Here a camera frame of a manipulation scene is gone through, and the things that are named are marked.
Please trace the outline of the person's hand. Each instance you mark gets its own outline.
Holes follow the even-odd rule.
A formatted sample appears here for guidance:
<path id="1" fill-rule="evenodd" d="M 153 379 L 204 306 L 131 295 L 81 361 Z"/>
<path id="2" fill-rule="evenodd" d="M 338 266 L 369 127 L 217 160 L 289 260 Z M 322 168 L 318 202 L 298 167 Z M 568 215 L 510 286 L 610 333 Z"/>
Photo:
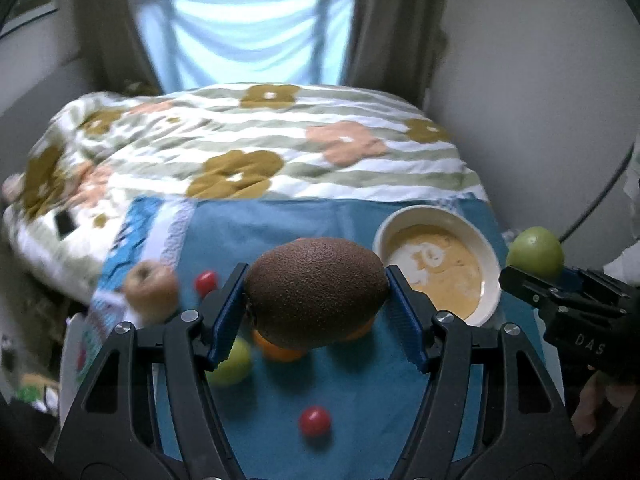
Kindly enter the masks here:
<path id="1" fill-rule="evenodd" d="M 577 437 L 591 434 L 597 427 L 596 411 L 604 401 L 626 410 L 637 393 L 633 385 L 617 385 L 602 372 L 595 372 L 579 393 L 579 402 L 570 418 Z"/>

